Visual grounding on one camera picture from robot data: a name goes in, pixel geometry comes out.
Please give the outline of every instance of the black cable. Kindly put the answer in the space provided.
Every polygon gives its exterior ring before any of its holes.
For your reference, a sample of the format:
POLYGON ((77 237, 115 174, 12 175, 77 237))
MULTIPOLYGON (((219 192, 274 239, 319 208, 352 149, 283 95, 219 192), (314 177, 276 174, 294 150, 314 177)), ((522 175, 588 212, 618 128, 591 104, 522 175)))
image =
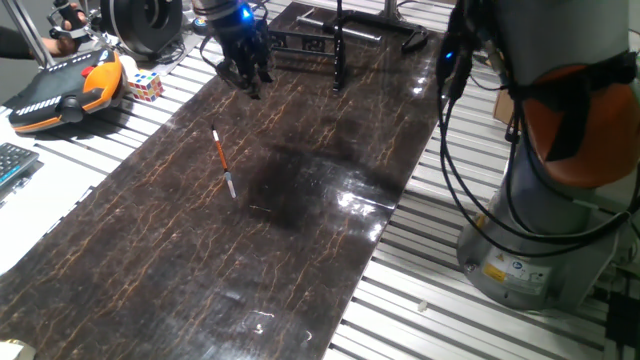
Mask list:
POLYGON ((638 193, 640 193, 640 165, 636 168, 636 186, 633 188, 633 195, 631 196, 631 204, 629 206, 638 206, 638 193))
POLYGON ((421 1, 416 1, 416 0, 405 0, 399 4, 396 5, 396 8, 399 8, 400 6, 406 5, 406 4, 420 4, 422 3, 421 1))
POLYGON ((547 253, 536 253, 536 254, 532 254, 532 253, 524 253, 524 252, 520 252, 520 251, 515 251, 512 249, 509 249, 503 245, 501 245, 500 243, 496 242, 495 240, 493 240, 489 235, 487 235, 481 228, 480 226, 478 226, 478 224, 476 224, 476 222, 471 218, 471 216, 467 213, 467 210, 464 208, 464 206, 462 206, 462 203, 460 203, 460 200, 458 199, 458 195, 456 195, 455 191, 453 190, 453 186, 451 184, 451 179, 449 179, 449 174, 447 173, 447 168, 446 168, 446 164, 445 164, 445 157, 448 157, 449 161, 450 156, 448 156, 448 148, 446 145, 446 133, 447 133, 447 129, 449 126, 449 119, 451 118, 451 111, 453 110, 453 103, 449 104, 449 108, 447 110, 447 121, 445 122, 443 119, 443 111, 442 111, 442 91, 439 90, 438 91, 438 98, 437 98, 437 103, 438 103, 438 123, 440 125, 440 135, 441 135, 441 141, 440 141, 440 166, 442 167, 442 174, 444 175, 444 180, 447 183, 447 187, 449 188, 449 190, 451 191, 451 196, 453 197, 453 201, 456 203, 456 206, 458 207, 458 209, 460 210, 460 212, 462 213, 462 216, 464 216, 464 218, 467 220, 467 222, 469 222, 469 224, 478 232, 478 234, 480 234, 480 236, 482 236, 488 243, 490 243, 491 245, 495 246, 497 249, 502 250, 506 253, 515 255, 515 256, 523 256, 523 257, 529 257, 529 258, 542 258, 542 257, 551 257, 551 256, 557 256, 557 255, 562 255, 562 254, 566 254, 575 250, 578 250, 588 244, 579 244, 576 246, 572 246, 572 247, 568 247, 565 249, 561 249, 561 250, 557 250, 557 251, 551 251, 551 252, 547 252, 547 253))
POLYGON ((476 78, 473 77, 473 75, 471 75, 470 77, 471 77, 471 80, 473 80, 473 82, 482 90, 500 91, 500 90, 505 90, 507 88, 506 86, 500 86, 500 87, 497 87, 497 88, 488 88, 486 86, 480 85, 480 83, 476 80, 476 78))
MULTIPOLYGON (((443 142, 446 144, 446 138, 444 136, 443 136, 443 140, 444 140, 443 142)), ((615 218, 610 220, 608 223, 598 226, 596 229, 590 230, 585 233, 571 234, 571 235, 537 235, 537 234, 523 233, 521 231, 513 229, 512 227, 506 225, 505 223, 497 219, 482 204, 480 204, 478 199, 471 193, 469 188, 466 186, 464 180, 462 180, 462 178, 458 174, 456 167, 453 164, 453 161, 451 160, 451 157, 447 156, 447 154, 444 154, 444 155, 447 158, 447 162, 451 167, 451 171, 454 177, 456 178, 456 180, 464 190, 465 194, 474 203, 474 205, 476 205, 476 207, 478 207, 478 209, 480 209, 480 211, 483 214, 485 214, 485 216, 487 216, 491 221, 495 222, 498 226, 500 226, 504 230, 512 233, 513 235, 516 235, 518 237, 521 237, 527 240, 532 240, 532 241, 537 241, 537 242, 547 243, 547 244, 554 244, 554 245, 573 245, 573 244, 580 243, 582 241, 589 241, 589 240, 593 241, 594 239, 598 239, 601 236, 605 235, 606 233, 619 227, 621 224, 623 224, 625 221, 627 221, 630 218, 631 214, 635 213, 638 210, 637 205, 633 208, 629 208, 627 209, 627 211, 623 213, 616 214, 615 218)))
POLYGON ((516 108, 517 110, 515 111, 515 117, 514 117, 514 122, 513 122, 513 135, 514 135, 514 139, 511 142, 511 149, 509 150, 509 163, 507 164, 507 173, 505 174, 506 178, 506 197, 507 197, 507 206, 509 207, 509 212, 511 212, 511 216, 513 217, 513 220, 516 224, 518 224, 522 229, 528 231, 528 232, 532 232, 531 229, 524 223, 524 221, 522 220, 522 218, 520 218, 520 215, 518 215, 518 212, 516 211, 516 207, 513 204, 513 194, 512 194, 512 180, 513 180, 513 165, 515 163, 515 157, 516 157, 516 147, 518 146, 518 139, 519 139, 519 135, 518 132, 520 131, 520 124, 521 124, 521 120, 522 120, 522 109, 519 107, 518 104, 516 104, 516 108))

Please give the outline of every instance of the cable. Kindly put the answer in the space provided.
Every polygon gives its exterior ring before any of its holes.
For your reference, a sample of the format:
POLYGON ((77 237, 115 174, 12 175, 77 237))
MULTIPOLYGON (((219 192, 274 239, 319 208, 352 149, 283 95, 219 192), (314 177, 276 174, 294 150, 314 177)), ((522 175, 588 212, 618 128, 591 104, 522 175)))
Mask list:
MULTIPOLYGON (((455 100, 452 99, 450 101, 450 104, 453 104, 453 103, 455 103, 455 100)), ((442 142, 446 145, 446 138, 444 136, 443 136, 443 141, 442 142)), ((482 204, 480 204, 478 199, 471 193, 469 188, 464 183, 464 180, 462 180, 462 178, 458 174, 458 172, 457 172, 457 170, 455 168, 455 165, 453 164, 453 161, 451 160, 451 157, 447 156, 446 153, 444 155, 447 158, 447 162, 449 163, 449 166, 451 167, 451 170, 452 170, 452 173, 453 173, 454 177, 456 177, 456 180, 458 181, 458 183, 460 184, 460 186, 464 190, 465 194, 474 203, 474 205, 476 205, 476 207, 478 207, 478 209, 480 209, 482 211, 482 213, 485 214, 485 216, 487 216, 491 221, 495 222, 497 225, 499 225, 504 230, 506 230, 506 231, 516 235, 516 236, 519 236, 521 238, 527 239, 527 240, 532 240, 532 241, 537 241, 537 242, 542 242, 542 243, 548 243, 548 244, 555 244, 555 245, 572 245, 572 244, 580 243, 582 241, 587 241, 587 240, 592 240, 593 241, 594 239, 597 239, 597 238, 603 236, 604 234, 612 231, 613 229, 619 227, 621 224, 623 224, 626 220, 628 220, 630 218, 631 214, 635 213, 638 210, 637 209, 638 206, 636 205, 633 208, 627 209, 626 212, 622 212, 622 213, 618 213, 618 214, 614 215, 614 217, 609 222, 604 223, 604 224, 596 227, 595 229, 589 230, 587 232, 578 233, 578 234, 540 235, 540 234, 532 234, 532 233, 523 233, 521 231, 515 230, 512 227, 504 224, 502 221, 497 219, 493 214, 491 214, 482 204)))
POLYGON ((527 227, 527 225, 524 223, 524 221, 522 221, 522 219, 520 218, 520 216, 518 215, 518 212, 516 211, 516 207, 513 204, 513 197, 512 197, 512 180, 513 180, 513 164, 515 162, 515 157, 516 157, 516 146, 518 145, 518 139, 519 139, 519 135, 518 135, 518 131, 520 130, 520 123, 521 123, 521 114, 522 114, 522 109, 519 107, 519 104, 516 104, 516 111, 515 111, 515 115, 514 115, 514 122, 513 122, 513 135, 514 135, 514 139, 511 142, 511 149, 509 150, 509 164, 507 165, 507 173, 506 173, 506 197, 507 197, 507 206, 509 207, 509 212, 511 212, 511 216, 513 217, 513 220, 515 221, 516 224, 518 224, 522 229, 524 229, 525 231, 531 232, 531 229, 529 229, 529 227, 527 227))
POLYGON ((184 53, 186 52, 186 47, 182 39, 173 41, 165 49, 170 49, 172 47, 174 47, 174 49, 171 51, 171 53, 164 55, 156 60, 158 64, 161 64, 161 65, 172 64, 178 61, 182 57, 182 55, 184 55, 184 53))
POLYGON ((443 113, 442 113, 442 95, 441 94, 442 94, 442 91, 441 91, 441 89, 439 89, 438 90, 437 103, 438 103, 438 109, 439 109, 439 111, 438 111, 438 123, 440 125, 440 134, 441 134, 440 166, 442 167, 442 174, 444 175, 444 180, 447 183, 447 187, 451 191, 451 196, 453 197, 453 201, 456 203, 456 206, 458 207, 458 209, 462 213, 462 216, 464 216, 464 218, 478 232, 478 234, 480 234, 480 236, 482 236, 487 242, 489 242, 491 245, 495 246, 499 250, 502 250, 502 251, 504 251, 506 253, 509 253, 509 254, 512 254, 512 255, 515 255, 515 256, 523 256, 523 257, 529 257, 529 258, 541 258, 541 257, 551 257, 551 256, 556 256, 556 255, 562 255, 562 254, 566 254, 566 253, 578 250, 583 246, 586 246, 586 245, 581 245, 580 244, 580 245, 577 245, 577 246, 568 247, 568 248, 565 248, 565 249, 552 251, 552 252, 547 252, 547 253, 536 253, 536 254, 524 253, 524 252, 520 252, 520 251, 515 251, 515 250, 512 250, 512 249, 509 249, 509 248, 501 245, 500 243, 496 242, 491 237, 489 237, 480 228, 480 226, 478 226, 478 224, 476 224, 476 222, 471 218, 471 216, 469 216, 469 214, 467 213, 467 210, 464 208, 464 206, 462 206, 462 203, 460 203, 460 200, 458 199, 458 195, 456 195, 455 191, 453 191, 453 186, 451 184, 451 179, 449 179, 449 174, 447 173, 447 170, 446 170, 445 157, 447 157, 447 155, 448 155, 448 149, 447 149, 447 145, 446 145, 446 133, 447 133, 447 128, 448 128, 448 122, 449 122, 449 119, 451 118, 451 111, 453 109, 453 103, 449 103, 449 108, 447 110, 447 121, 445 123, 445 121, 443 119, 443 113))
MULTIPOLYGON (((457 93, 461 93, 460 89, 455 89, 455 91, 457 91, 457 93)), ((437 99, 438 106, 439 106, 438 117, 439 117, 439 124, 440 124, 440 128, 441 128, 440 131, 441 131, 441 135, 442 135, 442 140, 441 140, 441 163, 443 165, 442 167, 443 167, 443 175, 445 177, 445 181, 447 182, 447 186, 448 186, 452 196, 454 197, 454 200, 456 201, 456 205, 458 206, 460 211, 463 214, 465 214, 465 218, 467 219, 467 221, 469 221, 469 223, 471 223, 472 226, 474 228, 476 228, 476 230, 481 235, 483 235, 483 237, 485 239, 487 239, 487 241, 489 241, 492 245, 496 246, 497 248, 499 248, 499 249, 501 249, 503 251, 511 252, 514 255, 529 256, 529 257, 545 257, 545 256, 554 256, 554 255, 563 254, 563 253, 566 253, 566 252, 577 250, 579 248, 582 248, 584 246, 589 245, 590 243, 592 243, 594 241, 597 241, 602 235, 608 233, 609 231, 613 230, 614 228, 619 227, 622 223, 624 223, 624 221, 626 221, 630 217, 630 213, 633 213, 633 212, 635 212, 637 210, 637 206, 633 207, 633 208, 629 208, 628 211, 625 212, 625 213, 616 214, 614 216, 614 218, 612 220, 610 220, 609 222, 607 222, 607 223, 605 223, 603 225, 600 225, 599 227, 597 227, 595 229, 592 229, 592 230, 587 231, 587 232, 579 233, 579 234, 552 236, 552 235, 538 235, 538 234, 530 234, 530 233, 527 234, 527 233, 522 233, 522 232, 514 230, 510 226, 502 223, 499 219, 495 218, 495 216, 493 216, 493 214, 491 214, 489 211, 487 211, 482 206, 482 204, 480 204, 479 201, 474 197, 474 195, 469 191, 469 189, 467 188, 466 184, 464 183, 464 181, 462 180, 462 178, 458 174, 457 169, 456 169, 455 165, 453 164, 453 161, 452 161, 452 159, 451 159, 451 157, 450 157, 450 155, 448 153, 448 147, 447 147, 447 141, 446 141, 446 133, 447 133, 447 130, 448 130, 448 122, 449 122, 449 119, 450 119, 450 116, 451 116, 451 110, 452 110, 453 105, 455 103, 455 100, 457 98, 456 97, 452 97, 452 100, 449 103, 449 111, 448 111, 448 114, 447 114, 447 119, 444 120, 443 119, 442 100, 441 100, 442 89, 438 89, 438 94, 439 94, 438 95, 438 99, 437 99), (490 220, 492 220, 497 225, 502 227, 504 230, 509 231, 509 232, 513 233, 514 235, 519 236, 521 238, 525 238, 525 239, 536 241, 536 242, 549 243, 549 244, 554 244, 554 245, 573 245, 573 244, 577 244, 577 245, 573 246, 573 247, 570 247, 570 248, 566 248, 566 249, 550 252, 550 253, 525 254, 525 253, 515 253, 515 252, 505 248, 504 246, 502 246, 500 244, 497 244, 495 241, 490 239, 486 234, 484 234, 479 229, 479 227, 475 224, 475 222, 468 216, 468 214, 466 214, 466 210, 460 204, 459 200, 457 199, 457 195, 455 194, 455 191, 453 190, 453 187, 451 185, 451 181, 450 181, 448 173, 446 171, 446 165, 444 164, 445 158, 446 158, 447 162, 449 163, 449 165, 451 167, 451 172, 453 173, 454 177, 456 177, 456 180, 460 183, 460 186, 465 191, 465 194, 467 196, 469 196, 469 198, 474 203, 474 205, 476 205, 485 214, 485 216, 487 216, 490 220)))
POLYGON ((400 6, 404 6, 406 4, 420 4, 420 3, 422 3, 422 2, 421 1, 416 1, 416 0, 405 0, 405 1, 402 1, 401 3, 397 4, 396 8, 399 8, 400 6))
POLYGON ((497 88, 488 88, 486 86, 480 85, 480 83, 476 80, 476 78, 473 77, 473 75, 471 75, 470 77, 471 77, 471 80, 473 80, 473 82, 482 90, 500 91, 500 90, 505 90, 507 88, 506 86, 500 86, 500 87, 497 87, 497 88))

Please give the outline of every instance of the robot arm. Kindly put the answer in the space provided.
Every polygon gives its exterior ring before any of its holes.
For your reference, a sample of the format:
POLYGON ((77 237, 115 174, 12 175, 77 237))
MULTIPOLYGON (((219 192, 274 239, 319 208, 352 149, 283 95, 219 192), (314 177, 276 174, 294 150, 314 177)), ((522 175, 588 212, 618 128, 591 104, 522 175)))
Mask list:
POLYGON ((614 182, 640 156, 628 9, 628 1, 460 0, 443 45, 443 56, 455 56, 440 57, 440 81, 485 50, 549 175, 583 188, 614 182))
POLYGON ((242 0, 193 0, 196 15, 206 18, 211 34, 224 54, 220 64, 203 59, 226 82, 259 99, 260 82, 269 76, 270 46, 266 16, 255 19, 250 6, 242 0))

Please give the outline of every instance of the black mount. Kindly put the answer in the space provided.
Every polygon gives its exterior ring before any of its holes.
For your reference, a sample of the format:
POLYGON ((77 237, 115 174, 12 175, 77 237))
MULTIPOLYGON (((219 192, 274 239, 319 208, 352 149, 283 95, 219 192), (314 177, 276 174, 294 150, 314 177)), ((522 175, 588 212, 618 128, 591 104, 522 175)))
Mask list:
POLYGON ((340 91, 344 86, 344 80, 347 74, 346 49, 344 36, 342 34, 342 25, 344 22, 341 21, 342 18, 342 0, 338 0, 336 18, 332 27, 335 29, 335 32, 332 32, 333 36, 269 30, 269 37, 272 44, 271 49, 273 51, 294 54, 333 57, 335 66, 333 91, 340 91), (289 37, 302 39, 302 49, 290 48, 287 42, 287 38, 289 37), (333 51, 327 51, 327 41, 333 42, 333 51))
POLYGON ((385 10, 376 15, 354 10, 342 10, 342 0, 337 0, 336 17, 322 24, 323 32, 328 35, 312 35, 290 31, 269 30, 272 50, 303 55, 314 55, 334 58, 333 90, 340 91, 344 86, 347 74, 346 47, 343 36, 343 26, 348 22, 355 22, 378 29, 409 34, 409 38, 402 44, 400 51, 408 54, 422 49, 428 41, 428 30, 420 25, 410 24, 400 19, 395 1, 385 3, 385 10), (302 39, 302 49, 289 47, 287 38, 302 39), (333 42, 333 51, 328 51, 327 41, 333 42))

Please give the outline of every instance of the black and orange object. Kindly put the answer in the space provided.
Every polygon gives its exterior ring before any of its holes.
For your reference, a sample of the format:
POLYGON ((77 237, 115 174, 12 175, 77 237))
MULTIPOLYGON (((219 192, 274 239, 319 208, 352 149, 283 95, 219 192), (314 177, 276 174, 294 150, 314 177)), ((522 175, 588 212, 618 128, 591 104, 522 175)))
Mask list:
POLYGON ((109 107, 124 93, 118 54, 98 50, 41 71, 20 94, 9 116, 18 133, 79 122, 85 113, 109 107))

